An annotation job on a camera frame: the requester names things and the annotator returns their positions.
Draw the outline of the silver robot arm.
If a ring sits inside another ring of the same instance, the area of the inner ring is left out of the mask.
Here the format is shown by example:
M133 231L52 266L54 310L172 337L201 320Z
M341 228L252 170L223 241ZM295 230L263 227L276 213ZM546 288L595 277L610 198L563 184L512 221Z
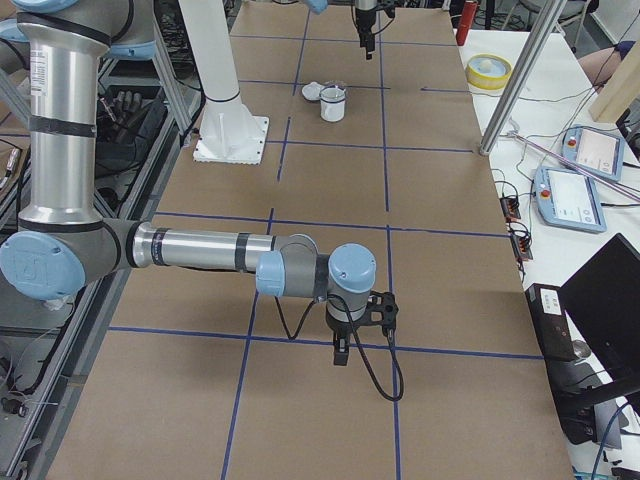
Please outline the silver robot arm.
M274 3L285 4L302 3L311 12L315 14L323 13L329 6L329 1L272 1ZM365 59L371 60L373 53L376 49L375 37L377 33L374 33L373 28L377 22L378 12L383 10L382 1L374 0L355 0L348 1L351 20L358 35L360 48L364 49Z
M22 294L59 299L114 271L149 265L249 272L258 292L324 303L334 361L343 365L371 321L373 254L345 244L323 255L305 235L184 231L105 218L94 205L100 59L117 47L155 51L149 1L20 1L30 44L31 194L1 247L1 270Z

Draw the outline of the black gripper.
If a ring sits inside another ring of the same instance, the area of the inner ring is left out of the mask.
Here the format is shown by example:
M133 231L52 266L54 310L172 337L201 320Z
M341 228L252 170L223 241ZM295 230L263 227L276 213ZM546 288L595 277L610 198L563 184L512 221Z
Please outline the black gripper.
M333 364L335 366L346 366L349 359L351 324L331 319L330 329L333 332Z
M376 23L376 10L355 8L355 25L359 34L360 47L365 48L365 58L371 60L375 51L375 37L372 28Z

